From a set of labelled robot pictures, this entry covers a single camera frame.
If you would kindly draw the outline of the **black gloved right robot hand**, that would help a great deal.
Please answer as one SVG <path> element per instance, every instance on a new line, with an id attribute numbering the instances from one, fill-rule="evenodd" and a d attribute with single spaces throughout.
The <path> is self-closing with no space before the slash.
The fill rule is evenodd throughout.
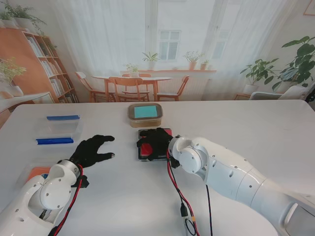
<path id="1" fill-rule="evenodd" d="M 170 141 L 173 139 L 170 129 L 156 128 L 138 131 L 136 145 L 138 159 L 141 161 L 166 160 Z"/>

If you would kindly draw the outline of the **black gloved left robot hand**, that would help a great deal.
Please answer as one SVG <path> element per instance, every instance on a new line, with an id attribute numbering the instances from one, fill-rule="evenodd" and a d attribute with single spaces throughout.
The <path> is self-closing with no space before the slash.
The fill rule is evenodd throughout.
<path id="1" fill-rule="evenodd" d="M 75 165 L 80 165 L 82 168 L 90 167 L 96 163 L 112 159 L 115 154 L 97 153 L 98 149 L 105 142 L 112 142 L 115 138 L 113 136 L 94 135 L 92 138 L 83 140 L 76 148 L 75 152 L 70 157 L 69 161 Z"/>

